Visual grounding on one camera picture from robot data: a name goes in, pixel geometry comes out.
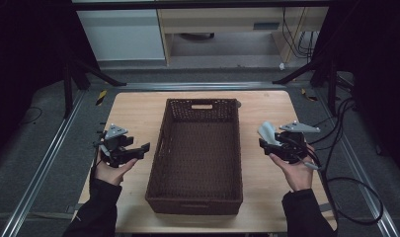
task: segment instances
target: sleeve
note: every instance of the sleeve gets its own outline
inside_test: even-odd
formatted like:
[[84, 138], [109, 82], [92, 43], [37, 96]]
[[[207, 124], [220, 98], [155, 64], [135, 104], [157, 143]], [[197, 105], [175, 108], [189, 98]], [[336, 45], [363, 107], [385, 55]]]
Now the sleeve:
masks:
[[289, 192], [282, 200], [286, 216], [288, 237], [333, 237], [337, 236], [323, 217], [313, 190]]
[[117, 201], [122, 187], [101, 180], [93, 180], [90, 198], [77, 212], [63, 237], [115, 236], [117, 222]]

